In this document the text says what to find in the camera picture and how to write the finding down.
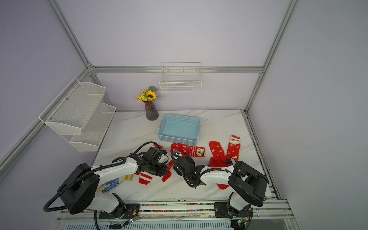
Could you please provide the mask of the red snowflake bear sock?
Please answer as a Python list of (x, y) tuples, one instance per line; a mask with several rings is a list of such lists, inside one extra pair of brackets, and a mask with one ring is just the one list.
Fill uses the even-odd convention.
[(205, 157), (205, 148), (203, 147), (189, 146), (181, 143), (173, 143), (171, 145), (170, 152), (173, 153), (175, 151), (183, 155), (189, 155), (191, 157), (198, 157), (198, 158)]

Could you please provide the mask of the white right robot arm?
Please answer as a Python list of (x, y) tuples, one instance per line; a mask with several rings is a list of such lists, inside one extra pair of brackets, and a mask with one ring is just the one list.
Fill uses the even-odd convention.
[(248, 205), (261, 207), (264, 203), (267, 177), (242, 161), (230, 158), (226, 167), (195, 165), (191, 156), (177, 150), (171, 153), (171, 158), (173, 168), (191, 188), (211, 184), (231, 187), (234, 192), (228, 199), (229, 209), (241, 211)]

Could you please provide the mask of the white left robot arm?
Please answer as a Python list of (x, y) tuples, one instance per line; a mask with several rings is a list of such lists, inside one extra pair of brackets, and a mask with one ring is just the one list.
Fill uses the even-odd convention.
[(57, 193), (44, 205), (44, 212), (68, 210), (70, 214), (78, 214), (85, 210), (103, 211), (119, 218), (126, 205), (122, 198), (115, 194), (104, 193), (98, 188), (111, 185), (115, 179), (137, 173), (149, 173), (154, 176), (167, 175), (168, 155), (154, 141), (147, 151), (139, 147), (128, 156), (114, 159), (111, 164), (89, 166), (78, 165), (62, 183)]

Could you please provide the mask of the light blue plastic basket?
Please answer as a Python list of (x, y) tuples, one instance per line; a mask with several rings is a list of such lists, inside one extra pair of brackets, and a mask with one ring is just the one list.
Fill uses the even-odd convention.
[(159, 140), (195, 146), (199, 140), (202, 120), (197, 117), (165, 114), (159, 125)]

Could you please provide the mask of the red sock lower right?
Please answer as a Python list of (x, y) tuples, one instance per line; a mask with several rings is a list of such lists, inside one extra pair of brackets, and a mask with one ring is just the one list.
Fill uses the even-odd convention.
[(221, 190), (225, 190), (225, 189), (227, 189), (229, 187), (228, 185), (223, 185), (223, 184), (217, 184), (217, 186)]

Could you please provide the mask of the dark glass vase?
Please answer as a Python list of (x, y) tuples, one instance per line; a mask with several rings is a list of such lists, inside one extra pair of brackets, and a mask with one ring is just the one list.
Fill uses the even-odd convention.
[(144, 102), (145, 104), (145, 112), (146, 112), (146, 118), (149, 121), (155, 121), (159, 118), (159, 113), (156, 109), (156, 106), (153, 101), (147, 101)]

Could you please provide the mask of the yellow blue sock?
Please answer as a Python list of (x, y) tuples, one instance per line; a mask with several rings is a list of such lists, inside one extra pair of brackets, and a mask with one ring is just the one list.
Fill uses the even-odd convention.
[(115, 189), (116, 187), (118, 187), (119, 185), (121, 185), (123, 182), (125, 181), (132, 181), (133, 179), (133, 175), (125, 175), (116, 179), (113, 179), (111, 181), (108, 181), (102, 185), (100, 185), (97, 188), (97, 192), (102, 192), (102, 193), (108, 193), (111, 190)]

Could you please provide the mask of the yellow sunflower bouquet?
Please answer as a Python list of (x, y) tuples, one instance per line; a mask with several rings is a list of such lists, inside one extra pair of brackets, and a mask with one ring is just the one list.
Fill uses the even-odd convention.
[(156, 94), (157, 88), (155, 86), (150, 86), (148, 89), (143, 90), (141, 95), (137, 97), (137, 102), (155, 102), (159, 98)]

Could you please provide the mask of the white mesh lower shelf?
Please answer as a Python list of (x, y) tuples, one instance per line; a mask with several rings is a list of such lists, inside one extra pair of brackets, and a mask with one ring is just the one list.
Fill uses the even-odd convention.
[(73, 136), (69, 143), (80, 152), (98, 151), (115, 112), (116, 107), (100, 103), (82, 133)]

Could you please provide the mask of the white mesh shelf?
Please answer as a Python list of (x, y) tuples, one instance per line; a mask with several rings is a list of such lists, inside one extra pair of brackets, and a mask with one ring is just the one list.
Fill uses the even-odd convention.
[(73, 136), (69, 143), (80, 152), (98, 151), (115, 112), (116, 107), (100, 103), (82, 133)]
[(61, 136), (79, 136), (105, 95), (105, 87), (74, 78), (39, 115)]

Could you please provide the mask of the white mesh upper shelf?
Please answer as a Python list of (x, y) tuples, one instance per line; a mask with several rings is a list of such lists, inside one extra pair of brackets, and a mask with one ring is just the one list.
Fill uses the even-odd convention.
[(61, 136), (79, 136), (105, 95), (105, 87), (74, 78), (39, 115)]

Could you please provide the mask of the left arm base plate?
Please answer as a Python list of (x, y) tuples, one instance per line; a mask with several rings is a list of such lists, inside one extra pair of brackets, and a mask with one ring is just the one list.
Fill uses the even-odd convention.
[(119, 205), (112, 213), (101, 211), (99, 219), (132, 219), (138, 216), (141, 205), (138, 203), (125, 203)]

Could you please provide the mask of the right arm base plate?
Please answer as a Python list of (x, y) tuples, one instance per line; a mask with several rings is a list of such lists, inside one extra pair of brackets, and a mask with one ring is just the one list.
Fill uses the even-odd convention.
[(250, 217), (252, 206), (238, 193), (232, 192), (227, 202), (215, 202), (214, 211), (216, 218), (243, 218)]

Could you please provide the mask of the aluminium front rail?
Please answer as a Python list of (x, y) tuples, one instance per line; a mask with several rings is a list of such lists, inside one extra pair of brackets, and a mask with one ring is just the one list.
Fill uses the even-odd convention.
[(137, 216), (100, 219), (99, 212), (71, 215), (63, 211), (55, 230), (298, 230), (286, 200), (270, 199), (247, 208), (240, 217), (220, 217), (215, 201), (140, 202)]

